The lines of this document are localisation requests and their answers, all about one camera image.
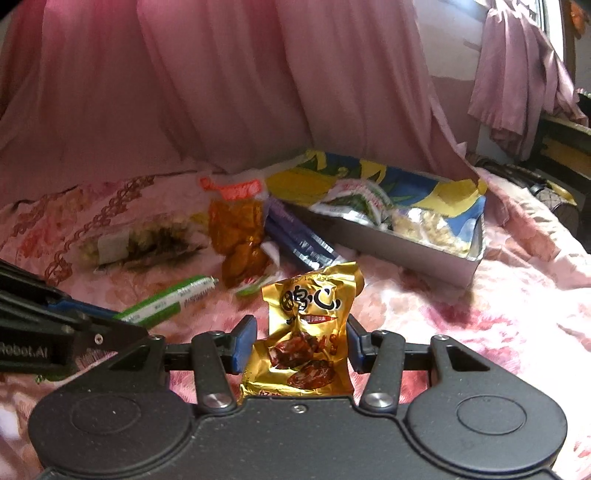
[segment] pink cloth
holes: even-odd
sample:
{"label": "pink cloth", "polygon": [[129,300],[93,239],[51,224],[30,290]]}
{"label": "pink cloth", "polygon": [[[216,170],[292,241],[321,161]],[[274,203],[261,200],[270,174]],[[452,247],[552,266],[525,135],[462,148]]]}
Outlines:
{"label": "pink cloth", "polygon": [[[553,397],[563,408],[569,432],[554,468],[564,480],[591,475],[591,263],[589,256],[549,211],[529,193],[514,200],[499,179],[483,173],[508,205],[507,229],[487,222],[485,257],[468,290],[417,275],[367,255],[357,258],[366,287],[352,313],[369,330],[386,328],[407,341],[428,343],[446,333]],[[115,310],[129,307],[193,275],[218,276],[221,257],[207,249],[177,265],[147,271],[81,268],[69,257],[101,225],[117,225],[172,211],[197,213],[207,199],[195,188],[197,174],[141,177],[85,184],[32,204],[0,210],[0,257],[70,293]],[[554,233],[538,218],[546,215]],[[202,301],[162,323],[156,333],[168,342],[188,342],[207,330],[228,330],[247,314],[267,334],[268,307],[260,295],[237,299],[219,287]],[[365,378],[352,375],[359,396]],[[189,372],[173,375],[173,389],[195,401]],[[237,386],[239,379],[232,377]],[[425,372],[408,372],[401,401],[426,388]],[[31,480],[40,465],[27,436],[36,402],[58,384],[36,385],[33,375],[0,375],[0,478]]]}
{"label": "pink cloth", "polygon": [[306,147],[476,178],[411,0],[24,0],[0,72],[0,205]]}
{"label": "pink cloth", "polygon": [[546,35],[529,17],[496,0],[486,17],[468,114],[491,128],[491,139],[526,160],[540,114],[587,126],[573,82]]}

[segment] silver screw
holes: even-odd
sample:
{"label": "silver screw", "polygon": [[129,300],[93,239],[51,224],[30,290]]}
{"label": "silver screw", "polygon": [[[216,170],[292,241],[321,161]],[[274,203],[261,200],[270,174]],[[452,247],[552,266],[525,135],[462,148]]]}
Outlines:
{"label": "silver screw", "polygon": [[210,393],[203,397],[203,404],[209,408],[226,408],[232,404],[232,397],[225,393]]}
{"label": "silver screw", "polygon": [[291,411],[293,413],[306,413],[306,411],[308,410],[308,407],[306,407],[305,405],[292,405],[291,406]]}
{"label": "silver screw", "polygon": [[394,399],[383,392],[368,393],[363,396],[363,400],[367,405],[373,408],[386,408],[394,404]]}

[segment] gold snack bag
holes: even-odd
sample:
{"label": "gold snack bag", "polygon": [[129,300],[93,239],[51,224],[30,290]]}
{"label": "gold snack bag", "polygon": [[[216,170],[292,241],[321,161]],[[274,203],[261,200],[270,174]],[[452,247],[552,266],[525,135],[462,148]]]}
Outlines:
{"label": "gold snack bag", "polygon": [[269,337],[252,347],[241,397],[352,393],[347,317],[363,285],[357,264],[350,262],[264,287]]}

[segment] braised meat image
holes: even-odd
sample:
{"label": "braised meat image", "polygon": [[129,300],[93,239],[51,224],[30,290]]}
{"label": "braised meat image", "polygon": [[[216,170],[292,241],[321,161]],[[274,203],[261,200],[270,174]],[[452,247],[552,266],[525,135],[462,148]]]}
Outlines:
{"label": "braised meat image", "polygon": [[299,372],[289,377],[287,384],[302,390],[314,390],[328,385],[333,381],[334,377],[335,369],[332,362],[328,360],[312,360]]}
{"label": "braised meat image", "polygon": [[283,340],[269,349],[271,365],[286,369],[304,365],[314,358],[318,351],[318,339],[306,332],[295,332],[288,340]]}

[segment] seaweed snack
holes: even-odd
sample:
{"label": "seaweed snack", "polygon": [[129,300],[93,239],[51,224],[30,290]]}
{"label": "seaweed snack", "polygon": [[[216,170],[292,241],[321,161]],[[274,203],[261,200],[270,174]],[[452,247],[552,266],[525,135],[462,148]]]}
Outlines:
{"label": "seaweed snack", "polygon": [[252,347],[241,397],[350,394],[346,324],[362,290],[354,262],[264,287],[269,337]]}
{"label": "seaweed snack", "polygon": [[114,262],[147,267],[208,245],[198,224],[180,213],[170,213],[102,228],[85,238],[77,251],[80,262],[91,267]]}
{"label": "seaweed snack", "polygon": [[392,202],[368,179],[337,180],[326,196],[310,207],[316,213],[346,218],[361,225],[379,226],[388,220]]}

